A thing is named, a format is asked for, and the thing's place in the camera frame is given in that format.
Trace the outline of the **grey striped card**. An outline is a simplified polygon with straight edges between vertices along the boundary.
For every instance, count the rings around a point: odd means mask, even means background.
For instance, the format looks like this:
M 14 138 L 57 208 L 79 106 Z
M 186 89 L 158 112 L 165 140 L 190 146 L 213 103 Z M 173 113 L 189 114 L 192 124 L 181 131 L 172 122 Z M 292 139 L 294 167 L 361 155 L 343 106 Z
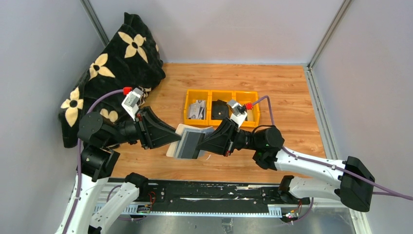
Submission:
M 174 156 L 181 159 L 197 159 L 205 154 L 204 150 L 198 148 L 205 138 L 205 133 L 184 131 L 183 138 L 179 141 Z

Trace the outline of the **beige leather card holder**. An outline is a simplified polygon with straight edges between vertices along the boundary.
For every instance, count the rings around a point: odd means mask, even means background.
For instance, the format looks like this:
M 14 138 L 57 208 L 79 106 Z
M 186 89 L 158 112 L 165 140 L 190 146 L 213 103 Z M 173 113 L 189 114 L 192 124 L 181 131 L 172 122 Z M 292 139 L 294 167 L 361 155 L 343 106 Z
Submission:
M 212 126 L 198 128 L 185 124 L 179 124 L 176 133 L 181 136 L 181 140 L 169 145 L 166 156 L 178 159 L 198 159 L 205 154 L 197 145 L 205 137 L 212 134 L 215 129 Z

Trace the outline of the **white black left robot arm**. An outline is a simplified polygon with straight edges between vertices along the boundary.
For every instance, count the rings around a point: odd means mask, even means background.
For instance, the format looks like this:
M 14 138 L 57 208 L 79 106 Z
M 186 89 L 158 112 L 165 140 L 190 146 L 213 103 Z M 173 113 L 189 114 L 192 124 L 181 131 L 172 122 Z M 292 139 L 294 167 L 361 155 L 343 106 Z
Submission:
M 175 128 L 160 120 L 150 107 L 139 110 L 134 119 L 117 124 L 97 112 L 88 113 L 80 121 L 77 136 L 84 148 L 79 151 L 74 189 L 58 234 L 104 234 L 131 202 L 139 198 L 154 201 L 149 180 L 130 173 L 117 193 L 94 213 L 120 156 L 111 146 L 140 143 L 144 149 L 155 149 L 181 139 Z

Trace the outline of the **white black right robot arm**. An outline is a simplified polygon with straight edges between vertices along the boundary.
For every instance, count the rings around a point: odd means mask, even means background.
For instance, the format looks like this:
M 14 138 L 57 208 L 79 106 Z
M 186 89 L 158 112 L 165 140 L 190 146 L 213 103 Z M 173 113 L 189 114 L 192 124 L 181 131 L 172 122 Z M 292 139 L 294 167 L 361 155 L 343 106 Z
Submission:
M 295 152 L 284 146 L 284 138 L 274 125 L 261 125 L 250 132 L 226 118 L 198 142 L 197 149 L 223 156 L 234 150 L 252 150 L 253 160 L 264 170 L 303 175 L 283 177 L 278 196 L 286 202 L 325 198 L 359 212 L 370 210 L 375 178 L 360 159 L 331 160 Z

